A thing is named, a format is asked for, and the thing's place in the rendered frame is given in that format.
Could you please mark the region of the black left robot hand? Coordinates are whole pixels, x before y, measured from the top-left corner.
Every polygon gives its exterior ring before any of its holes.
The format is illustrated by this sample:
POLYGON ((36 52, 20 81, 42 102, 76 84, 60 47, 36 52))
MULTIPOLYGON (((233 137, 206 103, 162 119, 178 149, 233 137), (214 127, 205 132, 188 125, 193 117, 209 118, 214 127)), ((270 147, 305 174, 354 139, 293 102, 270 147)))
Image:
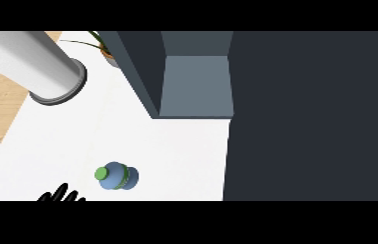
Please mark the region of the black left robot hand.
POLYGON ((67 184, 61 183, 54 193, 45 192, 39 198, 39 201, 84 201, 84 197, 78 197, 78 192, 67 192, 67 184))

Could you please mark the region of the dark grey cabinet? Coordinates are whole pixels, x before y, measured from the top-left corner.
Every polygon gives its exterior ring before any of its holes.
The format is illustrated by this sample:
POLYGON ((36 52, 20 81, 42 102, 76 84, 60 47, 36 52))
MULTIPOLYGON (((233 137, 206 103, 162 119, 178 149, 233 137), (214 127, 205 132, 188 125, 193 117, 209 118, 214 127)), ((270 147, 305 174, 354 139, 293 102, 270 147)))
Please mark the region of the dark grey cabinet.
POLYGON ((101 31, 149 116, 228 119, 233 116, 228 31, 101 31))

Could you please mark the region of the dark grey cabinet door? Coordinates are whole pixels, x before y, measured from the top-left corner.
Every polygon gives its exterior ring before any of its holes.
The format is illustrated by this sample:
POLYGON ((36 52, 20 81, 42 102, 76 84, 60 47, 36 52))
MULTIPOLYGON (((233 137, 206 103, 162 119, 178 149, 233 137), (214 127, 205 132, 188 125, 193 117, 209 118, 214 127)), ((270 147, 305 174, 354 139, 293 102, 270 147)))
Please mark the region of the dark grey cabinet door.
POLYGON ((378 200, 378 32, 237 32, 227 200, 378 200))

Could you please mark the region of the blue bottle with green cap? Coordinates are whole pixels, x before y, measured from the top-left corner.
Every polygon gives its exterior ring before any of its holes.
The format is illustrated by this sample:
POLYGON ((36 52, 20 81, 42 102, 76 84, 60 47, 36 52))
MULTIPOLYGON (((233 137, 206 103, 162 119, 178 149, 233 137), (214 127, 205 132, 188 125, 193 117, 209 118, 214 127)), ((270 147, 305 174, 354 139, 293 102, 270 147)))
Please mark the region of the blue bottle with green cap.
POLYGON ((138 182, 138 171, 119 162, 109 162, 94 171, 94 178, 106 190, 129 190, 138 182))

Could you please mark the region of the potted green plant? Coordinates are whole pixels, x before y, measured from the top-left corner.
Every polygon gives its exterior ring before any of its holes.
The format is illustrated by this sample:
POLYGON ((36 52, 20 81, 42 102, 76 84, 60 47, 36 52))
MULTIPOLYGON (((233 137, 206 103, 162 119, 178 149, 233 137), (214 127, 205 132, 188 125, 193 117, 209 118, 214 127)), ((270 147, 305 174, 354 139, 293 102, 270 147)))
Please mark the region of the potted green plant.
POLYGON ((94 31, 87 31, 87 32, 90 33, 90 35, 92 36, 92 38, 98 42, 97 45, 90 44, 90 43, 82 42, 82 41, 73 41, 73 40, 61 40, 61 41, 70 42, 70 43, 84 44, 87 46, 91 46, 94 48, 97 48, 100 50, 100 53, 101 53, 103 58, 104 58, 106 62, 109 63, 109 65, 119 69, 119 66, 116 64, 115 58, 113 58, 113 56, 112 56, 112 54, 109 52, 107 46, 104 45, 103 39, 100 38, 98 34, 94 31))

